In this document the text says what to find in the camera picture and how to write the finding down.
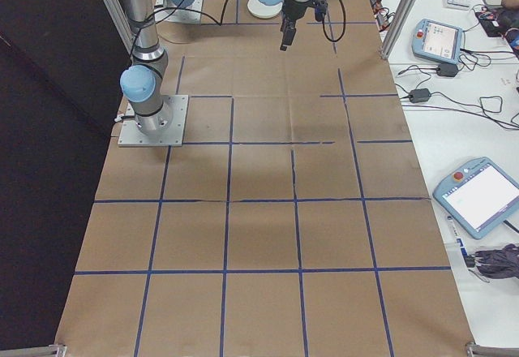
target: cardboard sheet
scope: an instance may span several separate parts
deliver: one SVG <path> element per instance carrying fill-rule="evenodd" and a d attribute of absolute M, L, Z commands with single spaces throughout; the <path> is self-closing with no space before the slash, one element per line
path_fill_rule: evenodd
<path fill-rule="evenodd" d="M 341 14 L 330 1 L 326 29 Z M 71 357 L 436 357 L 472 340 L 368 0 L 159 27 L 181 148 L 109 147 L 56 342 Z M 219 15 L 223 0 L 204 0 Z"/>

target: metal bracket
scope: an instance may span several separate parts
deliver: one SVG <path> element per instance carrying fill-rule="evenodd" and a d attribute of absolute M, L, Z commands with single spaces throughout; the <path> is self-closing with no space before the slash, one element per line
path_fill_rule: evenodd
<path fill-rule="evenodd" d="M 28 349 L 15 349 L 0 351 L 0 357 L 65 357 L 66 346 L 50 345 L 44 347 L 31 347 Z"/>
<path fill-rule="evenodd" d="M 157 135 L 144 134 L 137 127 L 134 119 L 126 119 L 122 122 L 118 145 L 121 147 L 182 146 L 188 102 L 188 95 L 164 96 L 164 104 L 171 105 L 173 117 L 171 124 Z M 129 104 L 126 116 L 134 116 L 134 111 Z"/>
<path fill-rule="evenodd" d="M 519 349 L 503 349 L 500 347 L 486 347 L 476 345 L 473 342 L 467 343 L 465 346 L 468 357 L 476 357 L 478 355 L 484 357 L 519 357 Z"/>
<path fill-rule="evenodd" d="M 202 5 L 204 3 L 204 0 L 195 0 L 189 8 L 190 10 L 195 11 L 202 11 Z M 155 1 L 156 6 L 164 6 L 164 0 L 156 0 Z M 165 22 L 173 22 L 173 23 L 184 23 L 184 24 L 200 24 L 200 20 L 202 19 L 202 14 L 199 14 L 198 12 L 191 12 L 191 11 L 185 11 L 185 10 L 176 10 L 174 14 L 171 16 L 166 16 L 170 14 L 172 11 L 161 11 L 157 12 L 155 15 L 155 20 L 158 22 L 159 20 L 163 20 Z"/>

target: power adapter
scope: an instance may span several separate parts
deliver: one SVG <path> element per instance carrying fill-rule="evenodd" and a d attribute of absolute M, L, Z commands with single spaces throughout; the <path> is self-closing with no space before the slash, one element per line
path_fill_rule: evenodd
<path fill-rule="evenodd" d="M 442 77 L 455 77 L 459 72 L 457 65 L 453 63 L 442 62 L 436 69 L 436 74 Z"/>
<path fill-rule="evenodd" d="M 413 104 L 425 103 L 426 101 L 429 101 L 429 99 L 431 98 L 431 93 L 427 88 L 413 89 L 409 93 L 408 98 L 409 101 Z"/>

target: pendant touchscreen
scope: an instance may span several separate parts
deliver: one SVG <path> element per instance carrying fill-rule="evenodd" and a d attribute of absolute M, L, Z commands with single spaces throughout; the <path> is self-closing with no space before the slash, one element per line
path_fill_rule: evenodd
<path fill-rule="evenodd" d="M 519 209 L 519 184 L 486 157 L 460 166 L 433 196 L 476 239 Z"/>

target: cable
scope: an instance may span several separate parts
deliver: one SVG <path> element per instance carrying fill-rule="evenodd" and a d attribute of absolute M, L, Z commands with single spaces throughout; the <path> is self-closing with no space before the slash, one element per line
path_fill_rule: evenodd
<path fill-rule="evenodd" d="M 344 7 L 344 3 L 342 2 L 342 0 L 338 0 L 339 1 L 339 4 L 341 5 L 341 11 L 342 11 L 342 32 L 341 32 L 341 35 L 337 38 L 337 39 L 333 39 L 331 38 L 328 33 L 326 32 L 326 27 L 324 26 L 324 18 L 323 18 L 323 33 L 324 33 L 324 36 L 326 37 L 326 39 L 332 43 L 337 43 L 338 41 L 340 41 L 342 39 L 342 37 L 345 35 L 346 33 L 346 9 Z"/>
<path fill-rule="evenodd" d="M 503 223 L 519 234 L 519 229 L 517 229 L 512 223 L 510 223 L 509 221 L 503 221 Z"/>
<path fill-rule="evenodd" d="M 180 2 L 179 5 L 182 5 L 182 3 L 186 1 L 186 0 L 182 0 Z M 155 15 L 159 12 L 162 12 L 163 9 L 160 9 L 160 10 L 157 10 L 157 11 L 154 11 L 152 12 L 146 19 L 143 20 L 143 24 L 147 24 L 149 23 L 152 19 L 151 18 L 155 18 Z M 176 10 L 173 10 L 169 15 L 167 15 L 164 19 L 162 19 L 161 21 L 159 22 L 156 22 L 156 24 L 159 24 L 160 22 L 163 22 L 164 20 L 168 19 L 172 14 L 175 13 Z M 135 34 L 135 38 L 133 39 L 133 43 L 131 44 L 131 50 L 130 50 L 130 61 L 132 61 L 132 58 L 133 58 L 133 52 L 135 50 L 135 47 L 137 46 L 137 39 L 139 39 L 139 36 L 140 36 L 140 32 L 143 31 L 143 28 L 142 27 L 139 27 L 139 31 L 137 31 L 137 33 Z"/>
<path fill-rule="evenodd" d="M 519 114 L 516 114 L 512 119 L 510 119 L 510 122 L 505 122 L 505 121 L 502 121 L 502 120 L 499 120 L 499 119 L 491 118 L 490 116 L 485 115 L 485 114 L 479 114 L 479 113 L 471 112 L 471 111 L 467 111 L 467 110 L 458 110 L 456 108 L 442 107 L 442 106 L 439 106 L 439 105 L 416 105 L 416 104 L 407 105 L 407 104 L 403 104 L 402 107 L 418 108 L 418 109 L 428 108 L 428 109 L 431 109 L 431 110 L 443 110 L 443 111 L 460 112 L 462 114 L 469 114 L 469 115 L 478 116 L 480 118 L 485 118 L 485 119 L 491 120 L 492 122 L 494 122 L 499 127 L 503 128 L 505 130 L 510 130 L 510 131 L 517 131 L 517 130 L 519 130 L 519 123 L 515 123 L 513 121 L 517 116 L 519 116 Z"/>
<path fill-rule="evenodd" d="M 175 13 L 175 11 L 177 10 L 182 10 L 182 11 L 189 11 L 189 12 L 195 12 L 196 14 L 200 14 L 200 15 L 203 15 L 203 16 L 206 16 L 208 17 L 210 20 L 212 20 L 215 24 L 217 24 L 218 26 L 221 26 L 223 25 L 223 20 L 224 20 L 224 16 L 225 16 L 225 10 L 227 9 L 227 5 L 229 4 L 229 0 L 225 0 L 224 1 L 224 6 L 222 7 L 221 9 L 221 14 L 220 14 L 220 20 L 216 20 L 213 16 L 211 16 L 210 14 L 206 13 L 206 12 L 202 12 L 202 11 L 198 11 L 198 10 L 192 10 L 191 8 L 185 8 L 185 7 L 181 7 L 182 3 L 184 2 L 185 0 L 182 0 L 178 6 L 165 6 L 165 7 L 162 7 L 160 9 L 157 9 L 155 10 L 154 12 L 152 12 L 145 20 L 143 20 L 143 24 L 146 24 L 146 23 L 149 23 L 153 18 L 155 18 L 155 15 L 158 14 L 159 12 L 163 12 L 163 11 L 171 11 L 165 18 L 159 20 L 158 22 L 156 22 L 156 24 L 160 24 L 162 23 L 164 20 L 168 19 L 172 14 Z M 130 50 L 130 59 L 132 58 L 132 55 L 133 55 L 133 52 L 135 50 L 135 46 L 136 46 L 136 42 L 137 42 L 137 39 L 139 38 L 139 35 L 140 35 L 140 32 L 143 30 L 143 28 L 139 28 L 139 31 L 137 31 L 137 33 L 135 34 L 135 38 L 133 40 L 133 44 L 131 46 L 131 50 Z"/>
<path fill-rule="evenodd" d="M 506 50 L 496 50 L 496 51 L 482 51 L 482 50 L 469 50 L 469 49 L 460 49 L 460 51 L 463 51 L 464 53 L 468 54 L 511 54 L 515 57 L 514 52 L 512 51 L 506 51 Z"/>
<path fill-rule="evenodd" d="M 418 87 L 420 85 L 422 85 L 423 83 L 426 83 L 427 81 L 429 81 L 431 78 L 432 78 L 432 73 L 427 73 L 425 71 L 437 71 L 438 70 L 438 67 L 419 67 L 418 65 L 411 65 L 410 67 L 407 67 L 406 69 L 404 69 L 403 71 L 399 71 L 397 73 L 397 75 L 403 75 L 404 73 L 408 72 L 408 71 L 419 71 L 420 73 L 424 74 L 427 76 L 427 78 L 425 80 L 422 80 L 418 83 L 418 85 L 416 87 L 414 87 L 413 89 L 418 89 Z M 407 93 L 408 95 L 410 94 L 408 91 L 406 91 L 401 85 L 399 84 L 395 84 L 398 88 L 400 88 L 402 91 L 404 91 L 405 93 Z"/>

